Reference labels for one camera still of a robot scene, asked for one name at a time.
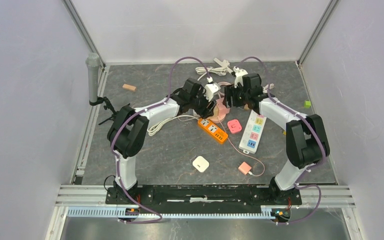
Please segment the orange power strip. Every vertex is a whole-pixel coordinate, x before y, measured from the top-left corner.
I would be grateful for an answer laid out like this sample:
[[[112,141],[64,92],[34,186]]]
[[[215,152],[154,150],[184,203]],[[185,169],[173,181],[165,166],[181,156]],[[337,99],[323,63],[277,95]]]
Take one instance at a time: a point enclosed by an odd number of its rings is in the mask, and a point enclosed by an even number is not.
[[[228,134],[208,119],[199,118],[197,125],[221,145],[228,140]]]

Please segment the pink adapter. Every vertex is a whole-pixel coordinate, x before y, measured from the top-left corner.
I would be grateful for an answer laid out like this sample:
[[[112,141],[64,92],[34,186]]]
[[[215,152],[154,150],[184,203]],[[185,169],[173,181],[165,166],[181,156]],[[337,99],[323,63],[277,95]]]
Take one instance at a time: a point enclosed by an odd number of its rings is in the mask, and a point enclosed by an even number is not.
[[[232,119],[227,122],[227,127],[231,134],[237,134],[242,131],[242,125],[238,119]]]

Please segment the long white power strip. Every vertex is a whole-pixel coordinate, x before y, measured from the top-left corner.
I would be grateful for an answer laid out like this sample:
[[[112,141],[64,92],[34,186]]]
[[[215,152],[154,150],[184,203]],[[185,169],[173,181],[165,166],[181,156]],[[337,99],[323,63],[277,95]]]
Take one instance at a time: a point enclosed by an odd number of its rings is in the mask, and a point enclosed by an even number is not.
[[[266,120],[265,116],[255,111],[250,112],[238,146],[245,154],[255,154],[257,152]]]

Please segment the white square adapter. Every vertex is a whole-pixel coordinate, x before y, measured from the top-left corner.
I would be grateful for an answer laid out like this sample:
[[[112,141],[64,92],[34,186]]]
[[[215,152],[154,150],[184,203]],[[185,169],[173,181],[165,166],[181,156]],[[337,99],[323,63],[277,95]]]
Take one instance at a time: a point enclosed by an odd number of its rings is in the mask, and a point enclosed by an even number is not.
[[[210,163],[203,157],[203,156],[197,156],[192,161],[192,166],[197,169],[200,173],[204,173],[210,166]]]

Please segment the pink charger plug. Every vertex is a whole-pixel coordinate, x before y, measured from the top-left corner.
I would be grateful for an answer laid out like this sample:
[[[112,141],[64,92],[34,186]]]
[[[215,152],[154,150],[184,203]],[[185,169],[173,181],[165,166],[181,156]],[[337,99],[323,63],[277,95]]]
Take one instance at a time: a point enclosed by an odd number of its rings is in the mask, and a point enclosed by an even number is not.
[[[246,162],[242,162],[238,167],[238,170],[244,175],[248,175],[251,169],[252,167]]]

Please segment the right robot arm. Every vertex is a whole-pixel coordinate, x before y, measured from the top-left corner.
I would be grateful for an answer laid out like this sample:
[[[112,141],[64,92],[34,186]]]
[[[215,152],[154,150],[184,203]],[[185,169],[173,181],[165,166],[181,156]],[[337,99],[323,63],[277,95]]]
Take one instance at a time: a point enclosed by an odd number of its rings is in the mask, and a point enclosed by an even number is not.
[[[330,155],[323,119],[318,114],[302,114],[270,92],[264,92],[262,79],[257,73],[235,73],[234,77],[234,83],[224,88],[224,105],[227,108],[247,105],[286,132],[288,161],[271,179],[268,191],[273,203],[282,204],[289,198],[289,192],[298,186],[302,174],[323,164]]]

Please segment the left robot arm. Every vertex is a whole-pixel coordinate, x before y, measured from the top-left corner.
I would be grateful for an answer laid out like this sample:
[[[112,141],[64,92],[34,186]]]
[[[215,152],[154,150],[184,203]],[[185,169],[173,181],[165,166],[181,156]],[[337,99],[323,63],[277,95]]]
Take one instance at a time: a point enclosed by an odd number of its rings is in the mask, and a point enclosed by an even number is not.
[[[220,90],[211,78],[204,85],[188,78],[182,87],[154,104],[139,108],[125,105],[118,111],[107,139],[115,156],[115,182],[120,186],[117,195],[120,200],[131,204],[137,198],[136,155],[144,145],[149,127],[189,110],[203,119],[211,117],[216,106],[215,96]]]

